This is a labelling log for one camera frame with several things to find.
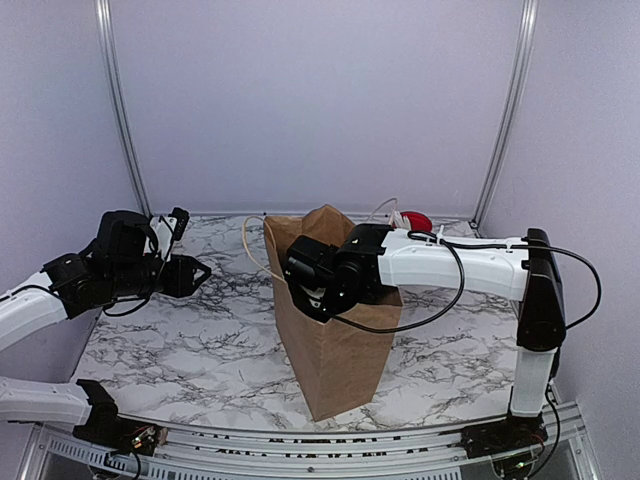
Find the brown paper bag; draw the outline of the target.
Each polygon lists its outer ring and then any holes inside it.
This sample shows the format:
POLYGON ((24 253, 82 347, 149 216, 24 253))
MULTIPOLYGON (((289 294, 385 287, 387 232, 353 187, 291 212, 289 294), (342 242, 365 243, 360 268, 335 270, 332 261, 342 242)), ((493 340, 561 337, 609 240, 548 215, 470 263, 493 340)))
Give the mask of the brown paper bag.
POLYGON ((335 319, 317 321, 297 308, 284 281, 286 250, 298 236, 339 246, 354 222, 331 205, 304 216, 266 216, 262 221, 276 328, 312 419, 319 422, 369 403, 394 336, 368 333, 335 319))

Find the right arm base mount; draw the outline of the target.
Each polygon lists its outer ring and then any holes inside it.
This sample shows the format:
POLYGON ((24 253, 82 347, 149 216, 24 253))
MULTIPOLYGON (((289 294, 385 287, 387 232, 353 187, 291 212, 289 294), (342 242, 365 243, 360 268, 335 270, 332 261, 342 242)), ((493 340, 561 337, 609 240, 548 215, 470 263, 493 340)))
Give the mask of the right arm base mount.
POLYGON ((540 445, 548 439, 538 417, 507 416, 498 421, 464 427, 460 444, 470 459, 540 445))

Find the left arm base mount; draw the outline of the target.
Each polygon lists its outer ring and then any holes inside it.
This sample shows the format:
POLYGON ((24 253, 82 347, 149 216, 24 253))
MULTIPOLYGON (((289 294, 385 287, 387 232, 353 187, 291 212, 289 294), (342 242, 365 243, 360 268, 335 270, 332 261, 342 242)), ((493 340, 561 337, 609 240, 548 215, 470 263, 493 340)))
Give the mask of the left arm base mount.
POLYGON ((104 414, 90 417, 84 425, 74 426, 72 433, 75 438, 118 453, 152 456, 163 429, 153 423, 104 414))

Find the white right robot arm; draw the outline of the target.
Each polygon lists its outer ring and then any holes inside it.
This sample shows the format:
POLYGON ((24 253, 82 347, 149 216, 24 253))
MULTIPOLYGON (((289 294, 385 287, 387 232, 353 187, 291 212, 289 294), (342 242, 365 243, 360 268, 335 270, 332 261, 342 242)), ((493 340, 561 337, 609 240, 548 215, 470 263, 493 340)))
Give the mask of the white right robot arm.
POLYGON ((567 334, 562 282, 544 231, 482 239, 361 223, 338 245, 298 236, 284 255, 283 273, 299 310, 376 335, 422 328, 481 300, 509 311, 516 329, 514 377, 509 415, 497 423, 495 438, 515 448, 533 433, 567 334), (348 317, 357 305, 394 289, 451 298, 401 326, 368 326, 348 317))

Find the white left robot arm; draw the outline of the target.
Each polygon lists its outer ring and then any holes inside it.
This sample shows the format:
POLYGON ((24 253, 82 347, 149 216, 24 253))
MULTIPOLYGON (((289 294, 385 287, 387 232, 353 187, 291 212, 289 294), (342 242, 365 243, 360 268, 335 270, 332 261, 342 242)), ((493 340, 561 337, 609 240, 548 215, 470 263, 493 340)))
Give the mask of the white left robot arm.
POLYGON ((100 311, 155 293, 189 297, 210 275, 184 255, 107 262, 70 254, 46 264, 1 297, 2 420, 86 424, 102 443, 119 444, 127 430, 114 400, 96 381, 70 380, 100 311))

